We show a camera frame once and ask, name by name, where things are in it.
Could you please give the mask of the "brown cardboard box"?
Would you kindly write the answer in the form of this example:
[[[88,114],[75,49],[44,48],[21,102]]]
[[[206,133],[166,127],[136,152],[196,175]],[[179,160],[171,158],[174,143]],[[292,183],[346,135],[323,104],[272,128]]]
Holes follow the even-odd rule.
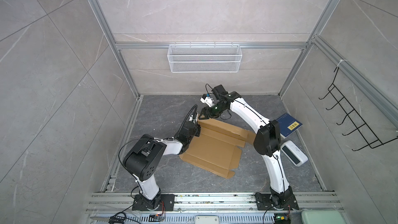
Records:
[[[229,179],[239,166],[242,148],[253,145],[253,131],[215,120],[200,120],[200,136],[179,157],[182,161]]]

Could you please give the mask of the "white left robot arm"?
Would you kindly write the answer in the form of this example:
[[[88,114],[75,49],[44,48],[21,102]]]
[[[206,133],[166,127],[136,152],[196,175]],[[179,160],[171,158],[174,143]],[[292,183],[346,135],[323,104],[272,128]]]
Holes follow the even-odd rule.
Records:
[[[185,121],[176,136],[167,139],[154,138],[144,134],[122,161],[124,168],[137,180],[141,195],[147,200],[158,197],[154,173],[165,155],[181,155],[195,136],[200,136],[201,127],[196,120]]]

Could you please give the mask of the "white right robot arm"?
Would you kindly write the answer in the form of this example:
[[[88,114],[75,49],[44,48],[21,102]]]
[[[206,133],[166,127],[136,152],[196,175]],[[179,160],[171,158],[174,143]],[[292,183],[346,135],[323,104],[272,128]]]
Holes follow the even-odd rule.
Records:
[[[256,134],[254,148],[265,162],[274,194],[284,194],[290,187],[280,159],[281,135],[277,120],[269,120],[252,108],[237,92],[227,92],[222,85],[203,94],[200,119],[218,118],[225,111],[231,111],[243,119]]]

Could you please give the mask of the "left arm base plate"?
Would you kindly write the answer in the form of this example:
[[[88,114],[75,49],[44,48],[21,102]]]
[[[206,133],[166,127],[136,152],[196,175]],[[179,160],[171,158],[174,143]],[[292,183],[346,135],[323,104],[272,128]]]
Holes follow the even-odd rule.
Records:
[[[175,204],[175,195],[157,194],[154,199],[148,200],[142,194],[135,195],[133,211],[172,211]]]

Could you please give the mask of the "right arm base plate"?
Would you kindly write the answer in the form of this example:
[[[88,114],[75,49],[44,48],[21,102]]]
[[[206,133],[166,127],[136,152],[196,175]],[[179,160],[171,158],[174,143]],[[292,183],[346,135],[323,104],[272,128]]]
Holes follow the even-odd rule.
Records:
[[[256,192],[254,196],[257,209],[259,211],[265,211],[272,208],[281,210],[300,209],[295,195],[291,192],[286,191],[285,193],[281,194],[262,194]]]

